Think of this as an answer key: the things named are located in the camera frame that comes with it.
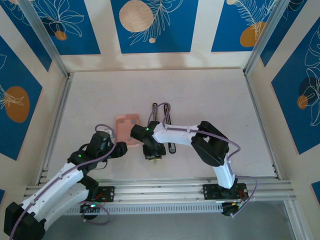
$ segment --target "metal frame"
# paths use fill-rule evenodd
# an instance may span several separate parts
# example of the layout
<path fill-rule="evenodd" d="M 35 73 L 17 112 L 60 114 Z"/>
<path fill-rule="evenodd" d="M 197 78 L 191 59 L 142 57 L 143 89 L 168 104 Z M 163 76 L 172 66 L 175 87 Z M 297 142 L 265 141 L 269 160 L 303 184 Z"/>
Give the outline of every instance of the metal frame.
<path fill-rule="evenodd" d="M 32 27 L 33 31 L 39 38 L 40 42 L 42 43 L 43 47 L 49 54 L 50 58 L 55 62 L 57 68 L 60 70 L 62 75 L 66 78 L 69 77 L 69 73 L 65 64 L 63 63 L 60 54 L 54 45 L 51 37 L 49 36 L 48 31 L 46 30 L 45 26 L 41 22 L 36 10 L 32 6 L 32 3 L 29 0 L 16 0 L 19 8 L 23 12 L 25 18 L 28 20 L 30 26 Z"/>
<path fill-rule="evenodd" d="M 273 169 L 274 169 L 274 173 L 276 174 L 276 176 L 277 176 L 277 178 L 279 180 L 283 180 L 284 176 L 282 174 L 281 167 L 277 163 L 274 151 L 272 150 L 272 147 L 270 145 L 270 141 L 269 141 L 268 136 L 266 134 L 266 130 L 265 130 L 262 118 L 261 118 L 261 111 L 259 110 L 259 107 L 257 105 L 255 93 L 252 90 L 250 77 L 248 75 L 244 75 L 244 78 L 245 78 L 245 82 L 246 82 L 246 85 L 247 85 L 249 93 L 250 93 L 251 101 L 252 101 L 252 104 L 253 104 L 253 107 L 254 107 L 254 111 L 255 111 L 256 117 L 258 119 L 259 125 L 260 125 L 260 129 L 261 129 L 261 132 L 262 132 L 262 136 L 263 136 L 264 142 L 266 144 L 266 148 L 267 148 L 268 153 L 270 155 L 270 158 L 272 160 L 272 166 L 273 166 Z"/>
<path fill-rule="evenodd" d="M 284 201 L 291 227 L 297 240 L 315 240 L 310 234 L 307 222 L 301 214 L 297 200 L 289 199 Z"/>
<path fill-rule="evenodd" d="M 46 31 L 32 4 L 28 0 L 17 0 L 17 2 L 26 19 L 29 21 L 31 27 L 48 52 L 49 56 L 56 63 L 61 73 L 67 78 L 54 118 L 54 124 L 51 131 L 50 139 L 48 141 L 45 156 L 41 165 L 42 167 L 39 170 L 36 185 L 28 186 L 26 188 L 24 197 L 27 198 L 30 195 L 34 194 L 47 182 L 47 167 L 56 143 L 63 112 L 71 88 L 73 75 L 70 76 L 70 74 L 68 73 L 57 48 L 53 44 L 48 32 Z M 270 157 L 273 160 L 273 167 L 278 178 L 276 179 L 273 177 L 259 177 L 259 187 L 254 197 L 252 198 L 252 201 L 284 201 L 296 239 L 312 240 L 313 238 L 309 234 L 310 231 L 307 224 L 302 221 L 303 217 L 297 204 L 296 196 L 291 183 L 290 181 L 282 180 L 283 175 L 281 174 L 281 170 L 279 169 L 274 153 L 270 146 L 270 142 L 266 135 L 266 131 L 261 119 L 261 113 L 257 106 L 256 97 L 254 92 L 252 91 L 251 81 L 248 76 L 256 61 L 259 59 L 261 52 L 266 46 L 270 36 L 272 35 L 282 16 L 282 13 L 286 9 L 289 2 L 290 0 L 278 0 L 278 3 L 276 4 L 266 24 L 265 30 L 262 32 L 260 38 L 258 39 L 257 44 L 254 47 L 252 54 L 243 71 L 251 100 L 256 112 L 256 116 L 262 131 L 262 135 Z M 250 178 L 241 180 L 247 184 L 248 192 L 249 194 L 251 194 L 254 189 L 255 182 Z M 161 210 L 160 212 L 162 212 L 162 208 L 167 206 L 171 206 L 171 208 L 168 208 L 169 212 L 219 212 L 221 210 L 221 202 L 224 202 L 223 200 L 204 200 L 204 196 L 201 193 L 202 185 L 207 183 L 216 184 L 216 178 L 174 178 L 134 181 L 111 181 L 102 179 L 98 182 L 100 186 L 116 187 L 114 202 L 106 204 L 106 207 L 110 208 L 113 214 L 132 214 L 132 212 L 130 212 L 131 210 L 138 214 L 155 213 L 154 210 Z M 182 209 L 180 207 L 186 205 L 186 210 L 184 208 L 183 210 L 180 210 Z M 67 215 L 78 214 L 80 214 L 79 206 L 75 206 L 67 213 Z"/>
<path fill-rule="evenodd" d="M 258 41 L 256 42 L 252 53 L 248 59 L 244 67 L 244 75 L 247 76 L 251 71 L 252 67 L 255 65 L 257 60 L 260 58 L 262 51 L 264 50 L 267 42 L 269 41 L 272 33 L 274 32 L 279 20 L 282 17 L 283 12 L 286 10 L 290 0 L 277 0 L 277 4 L 275 5 L 265 27 L 262 31 Z"/>
<path fill-rule="evenodd" d="M 49 159 L 51 158 L 52 152 L 53 152 L 55 144 L 56 144 L 60 124 L 62 121 L 62 116 L 65 111 L 65 107 L 66 107 L 66 103 L 67 103 L 67 99 L 68 99 L 68 95 L 70 92 L 71 83 L 72 83 L 73 78 L 74 78 L 74 74 L 72 73 L 72 74 L 70 74 L 70 76 L 68 77 L 68 79 L 64 85 L 63 92 L 60 97 L 59 105 L 58 105 L 57 111 L 55 113 L 54 123 L 53 123 L 53 127 L 52 127 L 52 130 L 50 133 L 48 145 L 45 149 L 44 158 L 42 159 L 41 168 L 38 171 L 35 185 L 40 184 L 41 178 L 43 178 L 43 173 L 44 173 L 45 169 L 48 167 Z"/>
<path fill-rule="evenodd" d="M 97 180 L 99 186 L 114 186 L 112 204 L 182 204 L 182 203 L 222 203 L 234 202 L 230 200 L 205 200 L 201 193 L 204 184 L 217 184 L 216 178 L 170 178 L 152 180 Z M 28 186 L 24 197 L 28 198 L 47 181 L 38 186 Z M 248 193 L 251 194 L 256 182 L 251 178 L 239 180 L 246 183 Z M 258 189 L 252 201 L 285 201 L 295 200 L 296 196 L 290 181 L 277 180 L 270 177 L 258 178 Z"/>

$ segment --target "floral wall pattern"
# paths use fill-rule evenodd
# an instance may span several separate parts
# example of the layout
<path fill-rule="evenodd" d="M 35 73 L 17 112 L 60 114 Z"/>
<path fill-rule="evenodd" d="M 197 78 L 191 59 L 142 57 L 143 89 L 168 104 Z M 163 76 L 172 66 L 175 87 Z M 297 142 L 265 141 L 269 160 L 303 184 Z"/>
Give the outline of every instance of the floral wall pattern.
<path fill-rule="evenodd" d="M 277 0 L 225 0 L 212 52 L 251 51 Z"/>
<path fill-rule="evenodd" d="M 299 154 L 320 144 L 320 18 L 272 86 Z"/>
<path fill-rule="evenodd" d="M 290 0 L 281 19 L 276 25 L 271 37 L 266 43 L 260 57 L 264 66 L 266 66 L 284 39 L 291 25 L 296 20 L 298 14 L 306 4 L 307 0 Z"/>
<path fill-rule="evenodd" d="M 35 11 L 61 55 L 100 54 L 84 0 L 32 0 Z M 22 36 L 32 31 L 14 0 L 0 4 Z"/>
<path fill-rule="evenodd" d="M 42 86 L 0 37 L 0 153 L 17 160 Z"/>
<path fill-rule="evenodd" d="M 190 52 L 198 0 L 111 0 L 123 54 Z"/>

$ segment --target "white table surface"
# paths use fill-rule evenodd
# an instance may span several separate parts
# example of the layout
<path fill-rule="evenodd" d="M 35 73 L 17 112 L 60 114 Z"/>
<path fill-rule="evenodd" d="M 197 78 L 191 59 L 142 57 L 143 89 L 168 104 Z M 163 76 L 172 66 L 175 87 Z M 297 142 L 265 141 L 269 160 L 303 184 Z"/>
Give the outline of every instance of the white table surface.
<path fill-rule="evenodd" d="M 242 70 L 201 69 L 75 73 L 48 178 L 72 152 L 90 141 L 97 124 L 115 127 L 116 116 L 139 114 L 140 124 L 146 126 L 154 102 L 171 104 L 174 125 L 208 121 L 238 143 L 242 149 L 231 159 L 237 175 L 275 175 Z M 159 120 L 163 116 L 159 107 Z M 141 146 L 133 147 L 125 156 L 110 159 L 105 169 L 92 170 L 88 175 L 114 180 L 215 176 L 192 147 L 177 145 L 176 154 L 170 154 L 165 146 L 167 155 L 161 160 L 148 161 Z"/>

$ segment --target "pink sponge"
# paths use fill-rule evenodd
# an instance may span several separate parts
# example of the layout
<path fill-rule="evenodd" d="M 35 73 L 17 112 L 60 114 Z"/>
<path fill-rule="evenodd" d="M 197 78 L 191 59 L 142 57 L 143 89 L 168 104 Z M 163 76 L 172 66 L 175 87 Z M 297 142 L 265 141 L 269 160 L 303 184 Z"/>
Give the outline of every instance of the pink sponge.
<path fill-rule="evenodd" d="M 125 142 L 127 147 L 137 147 L 141 143 L 130 137 L 131 129 L 135 124 L 140 124 L 138 114 L 124 114 L 115 118 L 115 134 L 118 142 Z"/>

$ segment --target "white robotic arm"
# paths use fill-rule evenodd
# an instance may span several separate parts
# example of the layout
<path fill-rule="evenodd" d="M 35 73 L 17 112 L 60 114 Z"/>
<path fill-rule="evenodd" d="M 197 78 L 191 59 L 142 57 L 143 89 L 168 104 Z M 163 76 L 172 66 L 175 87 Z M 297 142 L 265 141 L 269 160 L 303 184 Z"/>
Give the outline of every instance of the white robotic arm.
<path fill-rule="evenodd" d="M 209 122 L 203 121 L 194 126 L 175 126 L 151 121 L 147 127 L 135 125 L 131 130 L 131 137 L 145 144 L 143 152 L 147 159 L 150 155 L 165 154 L 159 144 L 174 143 L 193 147 L 200 158 L 212 166 L 219 186 L 230 189 L 234 185 L 235 174 L 228 159 L 228 139 Z"/>
<path fill-rule="evenodd" d="M 209 122 L 174 126 L 151 121 L 147 127 L 134 125 L 130 135 L 144 143 L 143 153 L 147 159 L 165 155 L 163 143 L 193 147 L 202 161 L 213 167 L 219 185 L 214 191 L 227 199 L 235 196 L 237 178 L 228 160 L 230 141 Z M 87 173 L 97 167 L 99 159 L 105 162 L 107 156 L 123 156 L 127 146 L 124 142 L 114 146 L 104 131 L 97 131 L 86 145 L 86 150 L 82 146 L 73 152 L 68 163 L 37 193 L 20 205 L 12 202 L 6 208 L 4 232 L 7 235 L 14 234 L 14 240 L 41 240 L 51 224 L 69 208 L 96 197 L 98 183 Z"/>

